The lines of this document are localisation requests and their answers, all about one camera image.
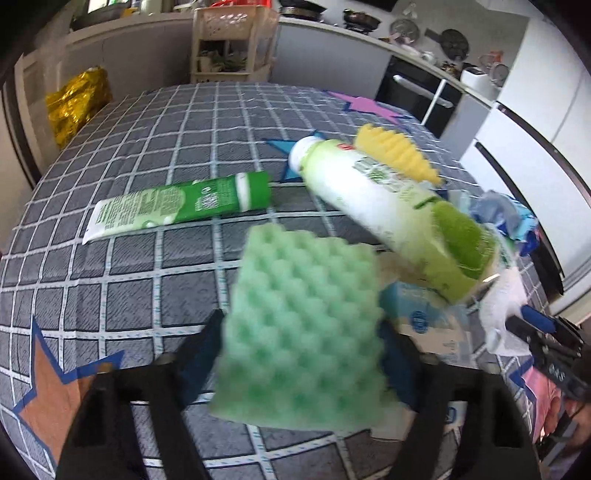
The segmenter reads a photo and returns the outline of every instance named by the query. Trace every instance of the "white paper towel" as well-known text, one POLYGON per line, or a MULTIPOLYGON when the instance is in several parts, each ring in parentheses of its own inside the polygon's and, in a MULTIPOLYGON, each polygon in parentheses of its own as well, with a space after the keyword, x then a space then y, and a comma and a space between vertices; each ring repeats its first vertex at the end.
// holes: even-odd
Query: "white paper towel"
POLYGON ((521 306, 527 304, 527 295, 517 267, 508 268, 491 287, 479 305, 480 323, 485 331, 486 349, 494 355, 530 355, 523 340, 505 328, 511 315, 521 316, 521 306))

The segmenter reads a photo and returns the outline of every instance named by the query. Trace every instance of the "blue handle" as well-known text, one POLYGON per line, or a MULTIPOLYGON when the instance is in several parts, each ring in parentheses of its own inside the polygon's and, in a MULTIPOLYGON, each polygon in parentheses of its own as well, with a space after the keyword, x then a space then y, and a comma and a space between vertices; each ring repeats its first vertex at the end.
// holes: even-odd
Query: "blue handle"
POLYGON ((527 323, 533 325, 541 332, 552 334, 556 331, 556 326, 553 319, 547 317, 543 313, 538 312, 529 305, 523 305, 521 307, 521 314, 527 323))

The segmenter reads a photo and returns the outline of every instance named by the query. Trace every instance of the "green tube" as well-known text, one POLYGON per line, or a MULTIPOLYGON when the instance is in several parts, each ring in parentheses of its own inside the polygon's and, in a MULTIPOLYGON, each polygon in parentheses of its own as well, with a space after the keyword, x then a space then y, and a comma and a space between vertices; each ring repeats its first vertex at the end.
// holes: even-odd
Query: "green tube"
POLYGON ((266 171, 141 190, 97 203, 82 244, 158 225, 263 209, 270 201, 266 171))

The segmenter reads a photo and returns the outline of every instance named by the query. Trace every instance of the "pan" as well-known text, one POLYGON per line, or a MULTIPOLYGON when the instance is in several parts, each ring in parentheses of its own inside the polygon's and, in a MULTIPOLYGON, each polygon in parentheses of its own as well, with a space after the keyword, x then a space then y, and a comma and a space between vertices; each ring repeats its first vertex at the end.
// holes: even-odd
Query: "pan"
POLYGON ((369 31, 375 30, 381 23, 381 20, 365 12, 354 12, 349 8, 343 10, 343 20, 347 24, 359 25, 369 31))
POLYGON ((301 8, 302 10, 308 10, 309 12, 315 12, 317 14, 321 14, 324 10, 326 10, 326 8, 322 5, 318 5, 307 0, 280 0, 279 3, 282 7, 301 8))

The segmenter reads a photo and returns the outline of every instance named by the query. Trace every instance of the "gray checkered tablecloth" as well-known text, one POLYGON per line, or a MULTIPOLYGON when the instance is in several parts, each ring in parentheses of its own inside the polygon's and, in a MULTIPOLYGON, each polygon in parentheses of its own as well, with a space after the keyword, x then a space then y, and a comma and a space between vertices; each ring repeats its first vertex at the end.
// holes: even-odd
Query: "gray checkered tablecloth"
MULTIPOLYGON (((42 479, 54 477, 51 452, 15 408, 34 383, 36 324, 56 370, 67 373, 123 351, 121 367, 151 362, 199 332, 210 311, 229 306, 245 232, 265 222, 349 242, 378 241, 302 183, 281 184, 286 155, 265 139, 299 140, 318 130, 352 142, 371 122, 410 135, 450 188, 482 191, 458 161, 403 111, 398 126, 312 88, 222 83, 182 85, 105 107, 62 152, 38 184, 0 264, 0 417, 15 446, 42 479), (119 235, 82 245, 97 201, 147 187, 266 170, 272 206, 119 235)), ((530 302, 547 305, 532 263, 520 263, 530 302)), ((507 376, 524 359, 483 346, 478 303, 470 307, 478 364, 498 362, 507 376)), ((186 411, 200 453, 221 479, 370 480, 385 475, 397 443, 351 434, 292 432, 208 415, 214 381, 186 411)), ((512 388, 531 429, 531 404, 512 388)), ((133 406, 150 478, 164 478, 146 405, 133 406)), ((446 434, 435 478, 449 474, 458 431, 446 434)))

